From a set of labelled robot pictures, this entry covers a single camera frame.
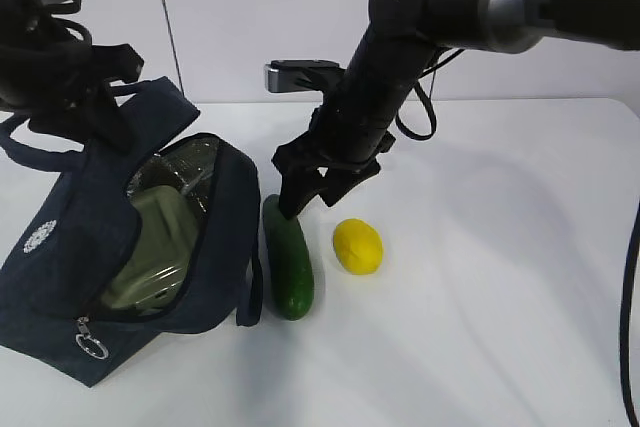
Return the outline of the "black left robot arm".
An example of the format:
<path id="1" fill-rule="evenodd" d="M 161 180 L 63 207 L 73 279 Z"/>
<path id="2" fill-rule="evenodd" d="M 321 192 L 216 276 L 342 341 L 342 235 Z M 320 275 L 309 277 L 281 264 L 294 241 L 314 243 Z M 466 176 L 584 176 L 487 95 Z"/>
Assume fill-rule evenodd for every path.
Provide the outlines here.
<path id="1" fill-rule="evenodd" d="M 135 135 L 117 97 L 144 66 L 127 44 L 99 45 L 73 20 L 83 0 L 1 0 L 1 109 L 37 132 L 120 151 Z"/>

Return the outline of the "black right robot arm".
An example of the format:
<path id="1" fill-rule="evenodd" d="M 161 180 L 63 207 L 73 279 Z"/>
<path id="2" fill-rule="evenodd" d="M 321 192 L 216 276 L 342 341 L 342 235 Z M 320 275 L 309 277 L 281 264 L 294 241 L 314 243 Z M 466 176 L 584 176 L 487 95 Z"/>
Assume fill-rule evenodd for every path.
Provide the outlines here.
<path id="1" fill-rule="evenodd" d="M 368 24 L 347 65 L 273 60 L 273 93 L 317 91 L 307 129 L 272 158 L 281 177 L 279 208 L 299 215 L 315 198 L 333 206 L 380 172 L 390 126 L 420 81 L 470 50 L 520 54 L 545 38 L 639 47 L 639 0 L 368 0 Z"/>

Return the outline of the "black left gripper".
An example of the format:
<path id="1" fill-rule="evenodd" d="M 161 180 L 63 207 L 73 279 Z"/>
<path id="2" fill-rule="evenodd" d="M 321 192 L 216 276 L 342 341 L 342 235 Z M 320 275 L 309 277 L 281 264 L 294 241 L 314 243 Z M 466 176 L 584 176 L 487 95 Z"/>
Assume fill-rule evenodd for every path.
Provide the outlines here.
<path id="1" fill-rule="evenodd" d="M 41 134 L 100 138 L 118 152 L 135 141 L 112 87 L 136 83 L 144 60 L 129 44 L 96 45 L 82 25 L 48 16 L 1 20 L 1 109 Z"/>

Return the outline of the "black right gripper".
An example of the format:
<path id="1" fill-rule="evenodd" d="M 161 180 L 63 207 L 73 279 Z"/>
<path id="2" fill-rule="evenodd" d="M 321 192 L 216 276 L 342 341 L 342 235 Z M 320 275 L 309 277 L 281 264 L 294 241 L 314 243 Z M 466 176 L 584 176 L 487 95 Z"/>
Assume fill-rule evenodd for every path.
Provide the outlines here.
<path id="1" fill-rule="evenodd" d="M 359 184 L 376 176 L 376 157 L 394 142 L 395 84 L 386 81 L 287 81 L 277 93 L 319 91 L 321 105 L 307 130 L 279 146 L 273 163 L 281 174 L 279 209 L 297 217 L 314 197 L 335 206 Z"/>

